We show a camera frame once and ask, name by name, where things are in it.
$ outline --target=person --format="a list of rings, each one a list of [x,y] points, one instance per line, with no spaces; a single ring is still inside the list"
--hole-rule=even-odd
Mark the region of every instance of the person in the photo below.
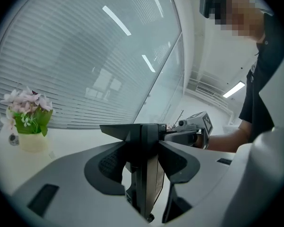
[[[284,30],[276,16],[262,13],[249,0],[211,0],[210,4],[215,24],[255,41],[259,50],[257,62],[247,74],[240,126],[230,134],[209,138],[208,150],[236,152],[239,146],[253,142],[259,134],[274,126],[259,92],[284,58]],[[198,137],[195,146],[202,144],[202,137]]]

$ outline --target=yellow flower pot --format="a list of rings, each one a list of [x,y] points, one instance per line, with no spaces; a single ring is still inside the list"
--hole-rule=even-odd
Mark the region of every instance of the yellow flower pot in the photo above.
[[[28,152],[41,152],[48,148],[47,138],[42,133],[18,134],[19,146]]]

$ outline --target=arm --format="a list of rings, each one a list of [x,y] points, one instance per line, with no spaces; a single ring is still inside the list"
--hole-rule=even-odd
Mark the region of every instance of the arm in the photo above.
[[[238,129],[226,135],[213,135],[209,138],[208,150],[236,152],[239,146],[248,143],[251,123],[243,120]]]

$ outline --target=black shirt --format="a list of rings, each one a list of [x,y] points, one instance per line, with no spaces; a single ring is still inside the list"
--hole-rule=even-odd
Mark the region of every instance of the black shirt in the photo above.
[[[274,124],[259,92],[272,77],[284,58],[284,30],[275,16],[264,14],[265,39],[257,44],[257,62],[247,74],[246,96],[239,118],[252,123],[249,142]]]

